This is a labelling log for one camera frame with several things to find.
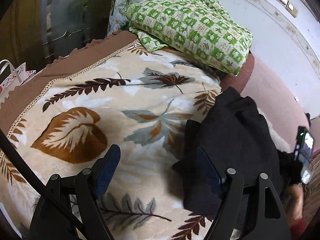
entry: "electronic device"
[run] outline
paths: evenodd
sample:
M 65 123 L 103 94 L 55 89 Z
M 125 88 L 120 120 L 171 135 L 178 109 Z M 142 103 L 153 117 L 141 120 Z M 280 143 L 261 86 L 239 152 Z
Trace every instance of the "electronic device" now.
M 296 140 L 294 160 L 300 163 L 297 167 L 299 167 L 301 182 L 303 184 L 308 184 L 312 177 L 312 172 L 309 168 L 315 140 L 304 126 L 298 127 Z

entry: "green checkered pillow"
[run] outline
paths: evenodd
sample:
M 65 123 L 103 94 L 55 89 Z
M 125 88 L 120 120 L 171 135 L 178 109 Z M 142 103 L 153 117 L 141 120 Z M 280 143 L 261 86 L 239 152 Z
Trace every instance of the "green checkered pillow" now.
M 231 75 L 239 73 L 252 44 L 250 31 L 217 0 L 144 0 L 128 8 L 127 18 L 149 52 L 169 45 Z

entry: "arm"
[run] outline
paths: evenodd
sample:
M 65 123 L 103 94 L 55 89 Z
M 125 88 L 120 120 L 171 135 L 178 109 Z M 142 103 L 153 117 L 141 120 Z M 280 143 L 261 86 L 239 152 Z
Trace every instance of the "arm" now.
M 292 197 L 290 205 L 286 210 L 288 224 L 291 231 L 291 238 L 298 239 L 304 231 L 303 221 L 303 189 L 301 185 L 291 185 L 287 194 Z

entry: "white bag handle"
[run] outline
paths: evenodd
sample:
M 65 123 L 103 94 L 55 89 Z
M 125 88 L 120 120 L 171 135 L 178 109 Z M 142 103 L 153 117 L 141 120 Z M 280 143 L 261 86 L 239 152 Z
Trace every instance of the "white bag handle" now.
M 10 62 L 9 60 L 7 60 L 7 59 L 1 60 L 1 61 L 0 61 L 0 65 L 1 65 L 1 63 L 4 62 L 4 61 L 7 61 L 7 63 L 5 63 L 4 66 L 1 68 L 1 70 L 0 70 L 0 75 L 2 74 L 2 72 L 5 70 L 5 68 L 6 68 L 7 66 L 10 66 L 11 74 L 14 73 L 14 74 L 17 76 L 17 78 L 18 78 L 18 80 L 19 80 L 19 82 L 20 82 L 20 84 L 21 84 L 21 83 L 22 83 L 21 78 L 19 77 L 16 69 L 14 68 L 14 66 L 11 64 L 11 62 Z

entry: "brown leaf pattern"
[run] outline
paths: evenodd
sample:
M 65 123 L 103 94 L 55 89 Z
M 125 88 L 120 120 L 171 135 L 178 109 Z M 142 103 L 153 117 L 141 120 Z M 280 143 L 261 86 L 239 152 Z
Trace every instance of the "brown leaf pattern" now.
M 108 146 L 107 137 L 96 125 L 98 121 L 96 112 L 72 108 L 55 116 L 31 147 L 68 163 L 92 161 Z
M 70 88 L 67 91 L 64 91 L 60 94 L 55 94 L 50 99 L 47 99 L 46 103 L 42 107 L 42 111 L 48 109 L 50 105 L 58 102 L 60 99 L 66 98 L 68 96 L 75 96 L 76 94 L 81 95 L 83 92 L 88 95 L 92 90 L 96 93 L 99 88 L 102 91 L 106 90 L 107 86 L 112 88 L 113 86 L 125 86 L 126 82 L 131 82 L 130 79 L 114 79 L 114 78 L 95 78 L 93 81 L 86 81 L 85 84 L 76 85 L 74 88 Z
M 191 240 L 192 233 L 199 235 L 200 226 L 205 228 L 205 216 L 195 216 L 185 220 L 184 225 L 180 226 L 178 229 L 182 230 L 172 236 L 172 240 Z
M 151 89 L 177 87 L 182 94 L 183 92 L 178 85 L 193 82 L 195 80 L 193 77 L 181 76 L 176 72 L 163 74 L 160 71 L 149 68 L 146 68 L 143 74 L 145 76 L 139 78 L 139 80 L 144 83 L 144 87 Z
M 214 106 L 218 92 L 216 90 L 205 90 L 198 93 L 201 94 L 195 97 L 197 101 L 194 106 L 198 106 L 197 111 L 204 109 L 202 115 L 205 115 Z
M 12 146 L 17 149 L 17 146 L 16 146 L 16 143 L 19 142 L 19 140 L 17 139 L 17 136 L 16 135 L 21 135 L 23 134 L 23 130 L 22 128 L 25 128 L 25 124 L 24 122 L 26 122 L 27 120 L 22 118 L 21 121 L 17 124 L 16 128 L 13 130 L 10 138 L 9 138 L 9 141 L 11 142 Z
M 155 53 L 155 52 L 148 52 L 146 50 L 145 47 L 143 47 L 143 45 L 140 42 L 136 42 L 133 45 L 131 45 L 127 50 L 131 51 L 131 53 L 136 53 L 139 55 L 146 55 L 148 56 L 148 54 L 152 54 L 152 55 L 158 55 L 158 56 L 162 56 L 161 54 Z
M 20 172 L 15 169 L 15 166 L 9 161 L 8 157 L 4 155 L 0 162 L 1 174 L 3 174 L 7 181 L 11 182 L 12 178 L 21 183 L 27 183 L 23 177 L 21 177 Z
M 25 122 L 27 120 L 22 118 L 21 121 L 17 124 L 16 128 L 13 130 L 11 136 L 9 137 L 9 141 L 11 142 L 13 148 L 17 149 L 17 144 L 19 140 L 17 138 L 18 135 L 23 134 L 23 129 L 25 128 Z M 2 160 L 0 161 L 1 174 L 7 179 L 7 181 L 11 182 L 12 179 L 15 179 L 18 182 L 26 183 L 23 177 L 21 177 L 20 172 L 15 169 L 15 166 L 9 161 L 8 157 L 4 154 Z

